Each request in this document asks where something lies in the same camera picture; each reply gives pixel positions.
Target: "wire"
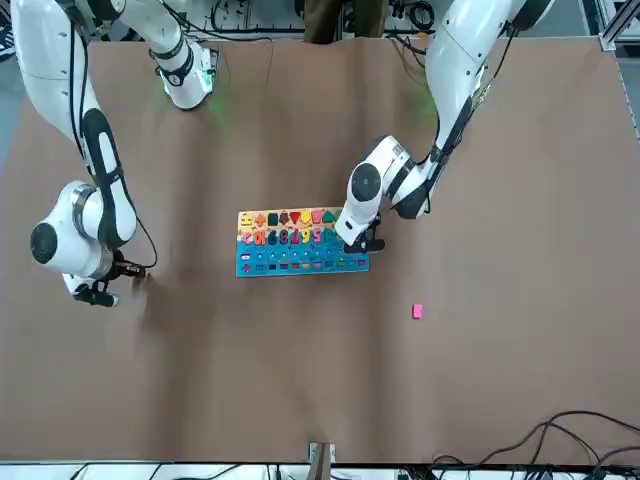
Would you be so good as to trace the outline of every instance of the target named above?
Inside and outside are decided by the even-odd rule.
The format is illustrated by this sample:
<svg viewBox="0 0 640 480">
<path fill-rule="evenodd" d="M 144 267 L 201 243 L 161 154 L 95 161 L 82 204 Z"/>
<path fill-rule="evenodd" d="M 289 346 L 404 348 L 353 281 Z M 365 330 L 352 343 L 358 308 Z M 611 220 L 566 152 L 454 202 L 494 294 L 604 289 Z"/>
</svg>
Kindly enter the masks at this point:
<svg viewBox="0 0 640 480">
<path fill-rule="evenodd" d="M 538 454 L 540 453 L 540 450 L 542 449 L 542 444 L 544 443 L 544 438 L 545 438 L 545 433 L 546 433 L 546 429 L 548 427 L 553 427 L 557 430 L 560 430 L 561 432 L 566 433 L 567 435 L 569 435 L 571 438 L 573 438 L 582 448 L 585 449 L 585 451 L 587 452 L 587 456 L 589 457 L 589 461 L 591 461 L 591 456 L 589 455 L 589 452 L 591 454 L 593 454 L 593 456 L 595 457 L 595 461 L 599 462 L 600 461 L 600 456 L 598 455 L 598 452 L 595 451 L 595 449 L 589 445 L 585 440 L 583 440 L 582 438 L 580 438 L 578 435 L 576 435 L 575 433 L 573 433 L 572 431 L 564 428 L 561 425 L 558 425 L 557 423 L 553 423 L 551 420 L 549 420 L 548 424 L 545 425 L 545 429 L 543 429 L 543 433 L 542 435 L 540 435 L 540 440 L 538 442 L 538 447 L 536 449 L 536 453 L 534 455 L 534 458 L 532 461 L 530 461 L 529 463 L 533 464 L 535 463 L 535 461 L 538 458 Z"/>
<path fill-rule="evenodd" d="M 507 46 L 504 47 L 504 51 L 502 52 L 502 58 L 500 59 L 500 63 L 498 64 L 498 68 L 496 69 L 496 73 L 493 74 L 493 80 L 496 79 L 500 70 L 502 70 L 502 64 L 504 63 L 504 59 L 507 58 L 507 52 L 509 51 L 509 47 L 511 47 L 511 42 L 515 37 L 518 36 L 520 31 L 517 28 L 512 28 L 511 33 L 509 34 L 509 41 L 507 42 Z"/>
<path fill-rule="evenodd" d="M 387 34 L 387 36 L 385 38 L 391 38 L 393 40 L 397 40 L 405 48 L 408 48 L 413 53 L 417 53 L 418 55 L 426 55 L 427 54 L 427 49 L 426 48 L 424 50 L 421 50 L 418 47 L 414 47 L 413 44 L 409 40 L 403 39 L 399 34 L 397 34 L 395 32 Z"/>
<path fill-rule="evenodd" d="M 469 113 L 469 118 L 467 118 L 467 121 L 465 122 L 464 127 L 462 129 L 460 129 L 460 133 L 458 134 L 458 138 L 456 139 L 455 143 L 449 149 L 449 152 L 448 152 L 449 155 L 462 142 L 462 133 L 464 132 L 464 129 L 467 127 L 467 125 L 469 124 L 469 122 L 473 118 L 473 115 L 476 113 L 476 110 L 478 110 L 480 105 L 482 105 L 482 103 L 484 102 L 484 99 L 486 98 L 487 93 L 489 92 L 489 89 L 491 88 L 491 86 L 493 85 L 493 82 L 495 81 L 495 79 L 498 77 L 498 74 L 502 70 L 502 65 L 504 64 L 504 61 L 507 58 L 507 53 L 509 52 L 509 48 L 511 47 L 511 42 L 513 41 L 513 39 L 515 37 L 518 36 L 518 33 L 519 33 L 518 29 L 516 29 L 516 28 L 512 28 L 511 29 L 511 33 L 509 34 L 509 41 L 507 42 L 507 46 L 504 48 L 504 51 L 502 52 L 502 58 L 500 59 L 500 63 L 498 64 L 498 68 L 496 69 L 495 73 L 493 74 L 493 77 L 491 77 L 491 80 L 489 80 L 487 82 L 487 84 L 485 85 L 485 87 L 482 89 L 482 91 L 480 92 L 480 95 L 478 95 L 478 99 L 476 100 L 475 105 L 473 106 L 473 108 L 471 109 L 471 112 Z"/>
<path fill-rule="evenodd" d="M 156 467 L 156 469 L 153 471 L 153 473 L 149 477 L 149 480 L 153 480 L 154 477 L 156 476 L 156 473 L 158 473 L 158 470 L 160 470 L 160 468 L 163 467 L 163 466 L 164 466 L 164 463 L 159 463 L 158 466 Z"/>
<path fill-rule="evenodd" d="M 78 136 L 78 130 L 76 128 L 76 118 L 75 118 L 76 114 L 73 108 L 73 90 L 74 90 L 73 77 L 75 73 L 76 29 L 71 19 L 69 19 L 69 35 L 71 36 L 71 46 L 69 48 L 69 113 L 71 115 L 71 130 L 73 131 L 73 138 L 76 141 L 76 146 L 78 147 L 78 151 L 80 152 L 80 155 L 84 159 L 82 147 L 80 146 L 80 137 Z"/>
<path fill-rule="evenodd" d="M 599 470 L 604 464 L 604 462 L 606 462 L 609 458 L 613 457 L 614 455 L 618 455 L 624 452 L 635 452 L 635 451 L 640 451 L 640 445 L 633 445 L 630 447 L 622 447 L 622 448 L 616 448 L 615 450 L 611 450 L 602 456 L 602 458 L 596 465 L 596 468 L 594 471 Z"/>
<path fill-rule="evenodd" d="M 229 473 L 231 470 L 235 470 L 239 466 L 240 465 L 233 465 L 233 466 L 221 471 L 220 473 L 216 473 L 215 475 L 212 475 L 210 477 L 178 477 L 178 478 L 174 478 L 173 480 L 216 480 L 217 478 L 220 478 L 223 475 Z"/>
<path fill-rule="evenodd" d="M 148 270 L 150 268 L 155 267 L 158 264 L 158 250 L 156 249 L 156 244 L 153 241 L 153 238 L 151 238 L 151 235 L 149 235 L 149 231 L 144 226 L 144 223 L 142 223 L 142 220 L 140 220 L 140 217 L 138 217 L 137 215 L 136 215 L 136 220 L 138 221 L 138 224 L 140 225 L 140 228 L 142 228 L 142 231 L 144 232 L 144 234 L 147 236 L 147 240 L 149 240 L 149 243 L 151 244 L 151 248 L 153 249 L 153 262 L 151 262 L 149 265 L 144 265 L 140 263 L 136 263 L 135 265 Z"/>
<path fill-rule="evenodd" d="M 228 41 L 231 41 L 231 42 L 257 42 L 259 40 L 268 40 L 270 42 L 273 41 L 273 39 L 271 39 L 270 37 L 256 37 L 256 38 L 231 38 L 231 37 L 225 37 L 224 35 L 220 35 L 219 33 L 217 33 L 214 30 L 207 30 L 206 28 L 201 28 L 201 27 L 197 26 L 196 24 L 190 22 L 186 18 L 182 18 L 180 16 L 180 14 L 178 12 L 176 12 L 173 8 L 171 8 L 169 5 L 167 5 L 164 2 L 164 0 L 160 0 L 160 3 L 171 14 L 171 16 L 176 20 L 176 22 L 178 22 L 179 25 L 181 25 L 183 27 L 193 28 L 194 30 L 196 30 L 196 31 L 198 31 L 200 33 L 204 33 L 205 35 L 211 35 L 212 37 L 220 38 L 222 40 L 228 40 Z"/>
<path fill-rule="evenodd" d="M 592 416 L 592 417 L 597 417 L 597 418 L 601 418 L 603 420 L 608 420 L 612 423 L 615 423 L 621 427 L 624 427 L 628 430 L 632 430 L 636 433 L 640 433 L 640 427 L 636 426 L 636 425 L 632 425 L 630 423 L 626 423 L 623 422 L 622 420 L 618 420 L 617 418 L 611 417 L 609 415 L 605 415 L 604 413 L 600 413 L 600 412 L 594 412 L 591 410 L 568 410 L 566 412 L 560 412 L 560 413 L 556 413 L 555 415 L 553 415 L 550 419 L 549 419 L 549 424 L 552 423 L 554 420 L 557 420 L 558 418 L 562 418 L 562 417 L 570 417 L 570 416 L 575 416 L 575 415 L 585 415 L 585 416 Z M 533 458 L 531 459 L 530 463 L 534 463 L 537 459 L 538 456 L 540 454 L 540 450 L 542 449 L 542 442 L 544 441 L 544 437 L 547 434 L 547 430 L 549 429 L 548 426 L 545 426 L 544 429 L 542 430 L 542 435 L 540 437 L 540 444 L 538 445 L 538 448 L 535 452 L 535 454 L 533 455 Z"/>
<path fill-rule="evenodd" d="M 83 158 L 83 160 L 86 163 L 86 159 L 84 158 L 84 151 L 81 147 L 80 144 L 80 139 L 83 136 L 83 127 L 82 127 L 82 112 L 84 110 L 84 99 L 86 96 L 86 92 L 87 92 L 87 82 L 88 82 L 88 78 L 89 78 L 89 53 L 88 53 L 88 49 L 87 49 L 87 42 L 85 42 L 82 37 L 80 37 L 80 41 L 82 42 L 82 51 L 84 53 L 84 66 L 83 66 L 83 72 L 82 72 L 82 87 L 80 89 L 80 105 L 79 105 L 79 119 L 78 119 L 78 123 L 76 125 L 76 115 L 75 115 L 75 109 L 74 109 L 74 77 L 75 77 L 75 38 L 76 38 L 76 30 L 74 27 L 74 24 L 71 20 L 69 20 L 69 25 L 70 25 L 70 32 L 69 34 L 71 35 L 71 47 L 70 47 L 70 52 L 69 52 L 69 112 L 71 114 L 71 129 L 73 130 L 73 137 L 76 141 L 76 146 L 78 147 L 78 151 L 80 152 L 80 156 Z M 91 168 L 89 167 L 89 165 L 87 164 L 87 171 L 89 172 L 89 175 L 93 176 L 91 173 Z M 135 265 L 138 267 L 142 267 L 145 269 L 150 269 L 156 266 L 156 264 L 158 263 L 158 250 L 156 248 L 156 244 L 153 241 L 153 239 L 151 238 L 151 235 L 149 234 L 149 231 L 147 230 L 147 228 L 144 226 L 144 224 L 142 223 L 142 221 L 140 220 L 140 217 L 137 216 L 136 214 L 136 220 L 137 222 L 140 224 L 140 227 L 142 228 L 142 230 L 144 231 L 145 235 L 147 236 L 147 239 L 149 240 L 149 243 L 151 244 L 151 248 L 153 249 L 153 262 L 149 265 L 143 265 L 143 264 L 139 264 L 139 263 L 135 263 L 135 262 L 129 262 L 131 265 Z"/>
<path fill-rule="evenodd" d="M 416 15 L 416 12 L 418 10 L 422 10 L 423 12 L 426 12 L 427 15 L 429 16 L 429 20 L 426 23 L 418 20 Z M 429 34 L 435 33 L 435 30 L 433 30 L 431 27 L 433 27 L 433 24 L 435 23 L 436 14 L 433 11 L 433 7 L 431 6 L 430 3 L 422 0 L 419 0 L 413 3 L 409 7 L 407 16 L 409 17 L 409 20 L 411 21 L 411 23 L 413 23 L 414 27 L 416 27 L 421 32 L 429 33 Z"/>
<path fill-rule="evenodd" d="M 71 477 L 69 478 L 69 480 L 76 480 L 76 478 L 78 478 L 78 476 L 80 476 L 80 474 L 89 467 L 88 463 L 85 463 L 83 466 L 81 466 L 78 470 L 75 471 L 75 473 L 73 475 L 71 475 Z"/>
</svg>

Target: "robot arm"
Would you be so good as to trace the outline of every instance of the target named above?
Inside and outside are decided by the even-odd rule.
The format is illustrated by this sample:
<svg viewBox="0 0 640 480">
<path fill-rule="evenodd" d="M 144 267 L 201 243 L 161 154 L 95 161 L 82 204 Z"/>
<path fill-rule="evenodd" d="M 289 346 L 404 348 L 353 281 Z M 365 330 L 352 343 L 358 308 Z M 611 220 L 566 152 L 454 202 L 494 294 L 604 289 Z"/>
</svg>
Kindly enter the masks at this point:
<svg viewBox="0 0 640 480">
<path fill-rule="evenodd" d="M 429 213 L 433 189 L 472 112 L 487 56 L 507 22 L 527 30 L 554 0 L 454 0 L 425 58 L 427 84 L 438 112 L 438 133 L 427 158 L 416 162 L 387 136 L 352 172 L 336 232 L 349 245 L 369 227 L 387 197 L 398 214 Z"/>
<path fill-rule="evenodd" d="M 118 298 L 106 291 L 108 282 L 145 271 L 119 250 L 133 237 L 137 214 L 113 133 L 88 78 L 87 22 L 120 18 L 144 36 L 166 93 L 182 109 L 197 106 L 211 92 L 212 54 L 187 42 L 156 0 L 15 0 L 11 8 L 27 94 L 38 113 L 77 144 L 93 180 L 63 188 L 32 231 L 33 257 L 62 273 L 75 299 L 115 306 Z"/>
</svg>

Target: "brown tablecloth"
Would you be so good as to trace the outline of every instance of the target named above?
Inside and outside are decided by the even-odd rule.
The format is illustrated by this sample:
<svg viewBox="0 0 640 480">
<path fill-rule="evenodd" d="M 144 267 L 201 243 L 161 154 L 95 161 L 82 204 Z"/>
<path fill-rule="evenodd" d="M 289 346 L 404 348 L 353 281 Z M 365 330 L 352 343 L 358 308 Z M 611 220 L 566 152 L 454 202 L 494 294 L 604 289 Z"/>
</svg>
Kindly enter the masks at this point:
<svg viewBox="0 0 640 480">
<path fill-rule="evenodd" d="M 146 50 L 91 48 L 160 253 L 119 308 L 74 303 L 30 258 L 32 226 L 86 177 L 24 107 L 0 179 L 1 457 L 286 462 L 329 441 L 345 462 L 472 462 L 563 409 L 640 422 L 640 148 L 596 39 L 513 42 L 433 213 L 384 212 L 369 273 L 243 280 L 239 211 L 341 205 L 381 134 L 426 154 L 424 75 L 388 40 L 224 43 L 215 94 L 181 112 Z M 126 249 L 150 259 L 141 232 Z M 586 457 L 553 432 L 540 461 Z"/>
</svg>

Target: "pink block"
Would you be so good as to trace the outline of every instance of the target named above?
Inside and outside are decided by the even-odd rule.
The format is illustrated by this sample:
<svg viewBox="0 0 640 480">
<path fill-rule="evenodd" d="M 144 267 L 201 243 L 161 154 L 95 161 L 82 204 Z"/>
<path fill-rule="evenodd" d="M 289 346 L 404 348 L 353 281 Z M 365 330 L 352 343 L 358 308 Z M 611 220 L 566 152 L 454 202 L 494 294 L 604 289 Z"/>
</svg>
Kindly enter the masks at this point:
<svg viewBox="0 0 640 480">
<path fill-rule="evenodd" d="M 420 320 L 422 318 L 422 305 L 414 303 L 411 313 L 414 320 Z"/>
</svg>

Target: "wooden puzzle board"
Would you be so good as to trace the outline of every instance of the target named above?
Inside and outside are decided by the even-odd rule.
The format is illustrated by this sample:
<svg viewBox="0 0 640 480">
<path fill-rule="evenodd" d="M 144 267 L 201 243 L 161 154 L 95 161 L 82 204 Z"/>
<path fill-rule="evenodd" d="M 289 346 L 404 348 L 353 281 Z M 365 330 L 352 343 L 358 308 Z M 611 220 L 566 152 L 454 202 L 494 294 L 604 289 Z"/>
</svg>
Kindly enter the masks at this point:
<svg viewBox="0 0 640 480">
<path fill-rule="evenodd" d="M 347 253 L 335 222 L 341 208 L 240 212 L 236 276 L 287 276 L 369 270 L 369 255 Z"/>
</svg>

